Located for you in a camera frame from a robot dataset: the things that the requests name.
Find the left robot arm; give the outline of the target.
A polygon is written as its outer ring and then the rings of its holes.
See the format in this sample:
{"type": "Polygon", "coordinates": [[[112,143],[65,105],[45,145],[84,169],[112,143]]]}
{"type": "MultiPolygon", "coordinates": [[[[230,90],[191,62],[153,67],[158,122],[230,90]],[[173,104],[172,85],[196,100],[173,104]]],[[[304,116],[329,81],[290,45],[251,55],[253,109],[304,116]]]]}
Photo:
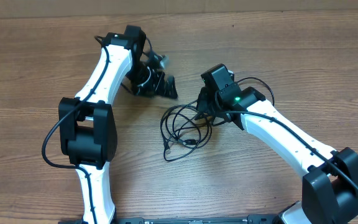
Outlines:
{"type": "Polygon", "coordinates": [[[58,106],[58,130],[62,153],[69,158],[81,184],[85,212],[80,223],[114,223],[116,206],[111,196],[110,162],[117,149],[117,129],[112,111],[123,79],[135,96],[177,99],[173,76],[166,76],[167,56],[153,50],[138,26],[124,33],[97,37],[101,55],[89,80],[73,98],[58,106]]]}

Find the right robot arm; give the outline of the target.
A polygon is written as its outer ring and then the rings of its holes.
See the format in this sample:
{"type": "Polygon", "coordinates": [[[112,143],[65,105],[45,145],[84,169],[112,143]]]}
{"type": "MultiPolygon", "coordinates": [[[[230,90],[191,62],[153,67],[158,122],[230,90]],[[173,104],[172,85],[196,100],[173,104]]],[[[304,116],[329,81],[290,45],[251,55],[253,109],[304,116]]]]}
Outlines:
{"type": "Polygon", "coordinates": [[[234,73],[218,64],[201,74],[196,109],[233,122],[270,146],[298,174],[301,200],[275,223],[349,223],[358,216],[358,154],[324,144],[286,119],[253,87],[241,89],[234,73]]]}

